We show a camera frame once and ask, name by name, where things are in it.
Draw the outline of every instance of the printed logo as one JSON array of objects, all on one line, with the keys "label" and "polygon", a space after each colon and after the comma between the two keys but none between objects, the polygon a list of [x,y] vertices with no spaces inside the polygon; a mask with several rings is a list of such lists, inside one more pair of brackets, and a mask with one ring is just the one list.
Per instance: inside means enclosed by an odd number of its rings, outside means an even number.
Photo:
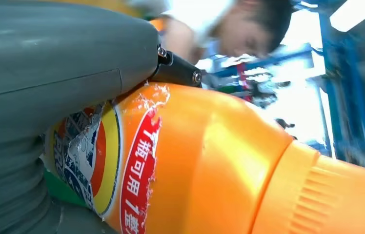
[{"label": "printed logo", "polygon": [[118,117],[109,102],[70,115],[54,131],[59,177],[101,217],[115,190],[119,142]]},{"label": "printed logo", "polygon": [[122,179],[120,219],[123,234],[144,234],[149,183],[155,169],[155,149],[161,119],[155,121],[156,109],[149,109],[143,116],[131,145]]}]

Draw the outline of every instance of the screw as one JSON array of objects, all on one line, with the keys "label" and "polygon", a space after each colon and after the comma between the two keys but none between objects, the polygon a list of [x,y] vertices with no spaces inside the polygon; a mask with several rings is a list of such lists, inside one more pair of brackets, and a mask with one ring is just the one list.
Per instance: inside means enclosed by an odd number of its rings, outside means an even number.
[{"label": "screw", "polygon": [[202,78],[203,76],[201,75],[201,72],[199,72],[199,71],[195,71],[194,73],[193,73],[193,81],[195,82],[195,83],[200,83],[201,82],[201,78]]},{"label": "screw", "polygon": [[158,55],[163,57],[163,58],[166,58],[167,57],[167,51],[162,47],[158,47]]}]

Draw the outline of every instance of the bottle label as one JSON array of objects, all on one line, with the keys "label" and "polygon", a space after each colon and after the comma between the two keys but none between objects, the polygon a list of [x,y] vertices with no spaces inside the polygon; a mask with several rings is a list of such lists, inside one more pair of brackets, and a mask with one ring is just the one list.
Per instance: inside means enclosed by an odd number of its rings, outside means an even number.
[{"label": "bottle label", "polygon": [[161,129],[157,108],[167,88],[133,93],[66,117],[45,134],[46,168],[108,224],[124,234],[145,233]]}]

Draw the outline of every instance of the white shirt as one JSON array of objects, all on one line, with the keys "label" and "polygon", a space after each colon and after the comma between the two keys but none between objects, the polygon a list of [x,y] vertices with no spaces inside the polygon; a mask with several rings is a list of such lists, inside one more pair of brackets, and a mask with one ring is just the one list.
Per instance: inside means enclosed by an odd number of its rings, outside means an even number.
[{"label": "white shirt", "polygon": [[128,0],[130,5],[143,6],[153,14],[171,17],[186,24],[195,33],[195,41],[204,47],[210,33],[236,0]]}]

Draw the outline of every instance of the dark hair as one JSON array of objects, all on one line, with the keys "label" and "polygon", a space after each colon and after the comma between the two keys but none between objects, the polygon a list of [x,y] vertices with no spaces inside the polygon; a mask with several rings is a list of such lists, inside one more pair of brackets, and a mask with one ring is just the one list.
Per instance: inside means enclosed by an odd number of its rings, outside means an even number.
[{"label": "dark hair", "polygon": [[290,0],[261,0],[260,7],[253,17],[265,30],[271,33],[269,51],[279,47],[290,25],[293,6]]}]

